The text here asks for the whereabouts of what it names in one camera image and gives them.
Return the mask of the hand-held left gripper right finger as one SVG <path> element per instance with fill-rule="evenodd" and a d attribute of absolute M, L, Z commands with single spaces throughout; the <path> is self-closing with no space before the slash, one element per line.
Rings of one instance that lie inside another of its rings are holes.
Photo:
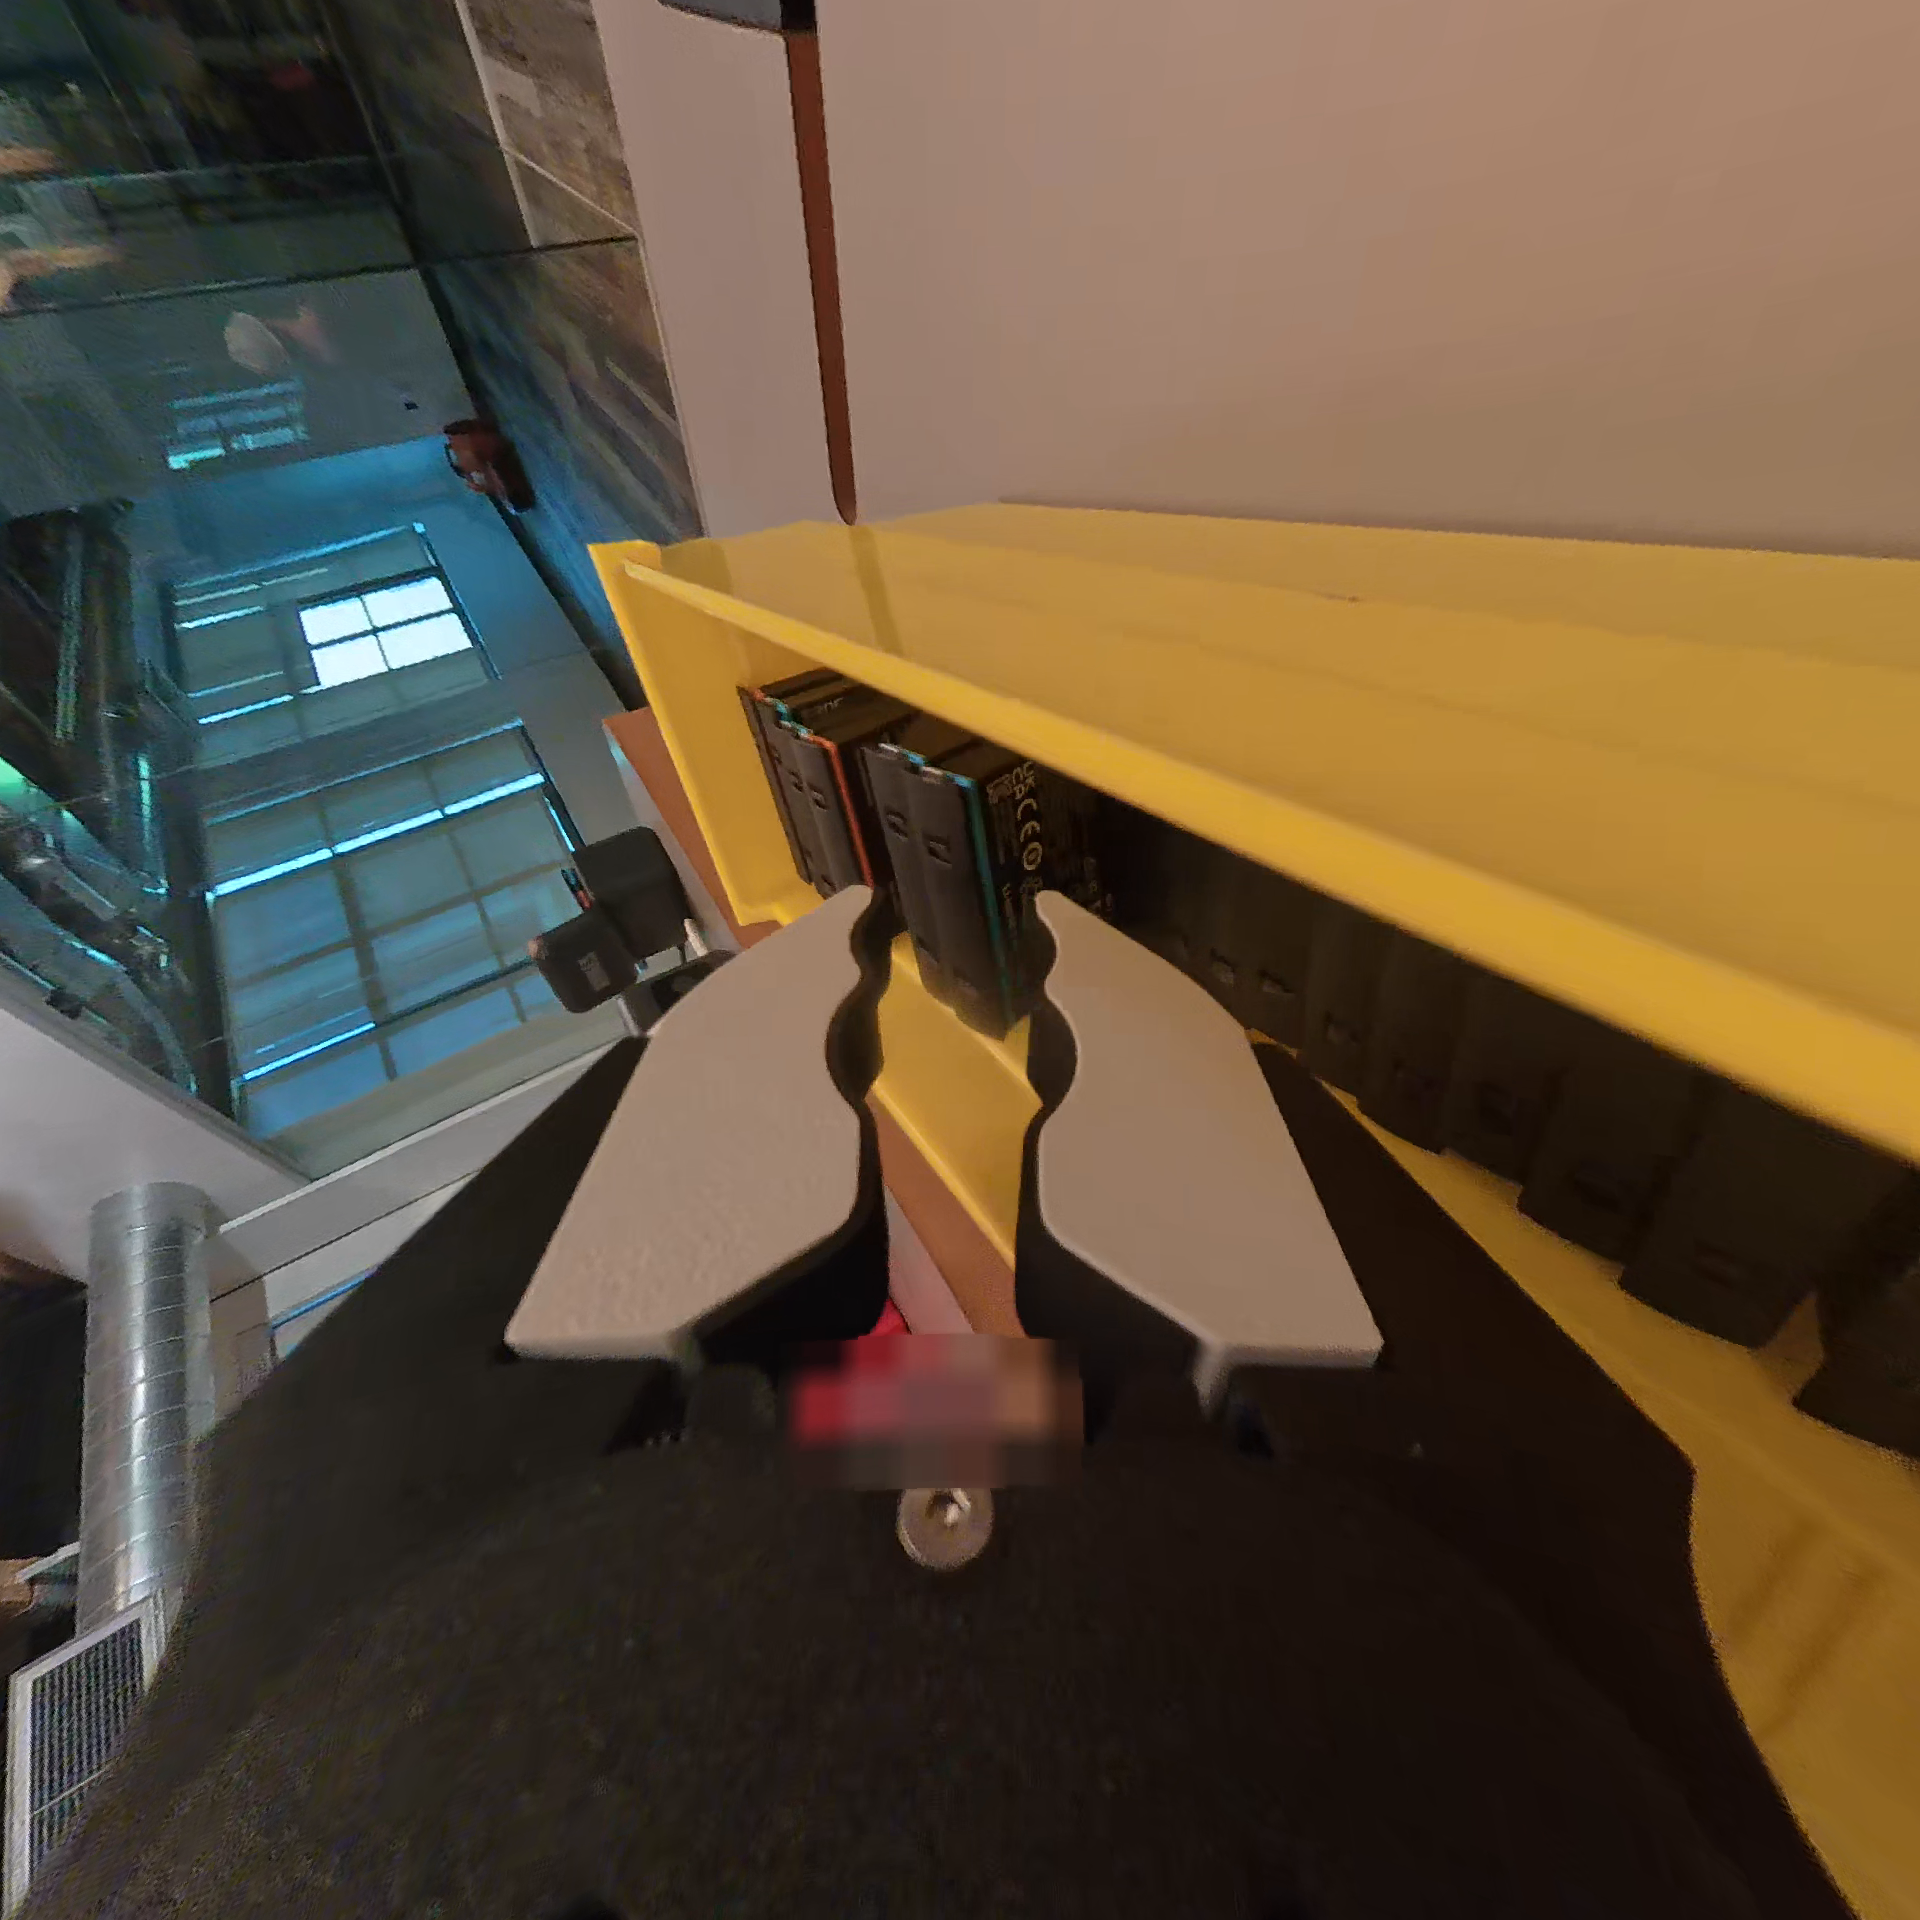
<path fill-rule="evenodd" d="M 1385 1337 L 1252 1041 L 1184 970 L 1037 893 L 1015 1310 L 1087 1414 L 1204 1412 L 1247 1372 L 1369 1372 Z"/>

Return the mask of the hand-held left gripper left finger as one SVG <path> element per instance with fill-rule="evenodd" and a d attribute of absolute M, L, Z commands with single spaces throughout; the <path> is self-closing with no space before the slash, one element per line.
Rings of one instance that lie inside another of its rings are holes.
<path fill-rule="evenodd" d="M 656 1022 L 507 1324 L 519 1357 L 772 1366 L 877 1326 L 893 937 L 853 885 Z"/>

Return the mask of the black camera battery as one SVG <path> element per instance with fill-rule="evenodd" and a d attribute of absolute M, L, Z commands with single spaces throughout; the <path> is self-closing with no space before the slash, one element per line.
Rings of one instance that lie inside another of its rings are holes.
<path fill-rule="evenodd" d="M 927 711 L 862 760 L 924 989 L 1005 1038 L 1032 996 L 1031 901 L 1049 876 L 1055 777 Z"/>

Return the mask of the yellow plastic bin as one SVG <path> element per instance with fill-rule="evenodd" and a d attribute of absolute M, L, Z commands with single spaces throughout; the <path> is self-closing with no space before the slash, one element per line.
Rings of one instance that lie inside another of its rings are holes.
<path fill-rule="evenodd" d="M 833 668 L 1915 1169 L 1915 560 L 982 504 L 592 545 L 737 918 L 736 687 Z M 1857 1914 L 1915 1914 L 1915 1465 L 1385 1150 L 1695 1466 L 1693 1573 Z"/>

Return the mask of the white vent grille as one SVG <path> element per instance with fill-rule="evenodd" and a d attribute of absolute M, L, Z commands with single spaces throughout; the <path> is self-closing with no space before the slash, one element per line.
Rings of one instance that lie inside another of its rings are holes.
<path fill-rule="evenodd" d="M 148 1593 L 9 1677 L 5 1912 L 25 1902 L 128 1737 L 164 1629 L 164 1598 Z"/>

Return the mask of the silver ventilation duct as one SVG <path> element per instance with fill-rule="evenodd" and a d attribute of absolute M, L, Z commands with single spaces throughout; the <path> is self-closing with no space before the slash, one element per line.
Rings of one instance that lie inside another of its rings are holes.
<path fill-rule="evenodd" d="M 78 1632 L 142 1601 L 179 1607 L 214 1425 L 204 1190 L 144 1184 L 86 1221 Z"/>

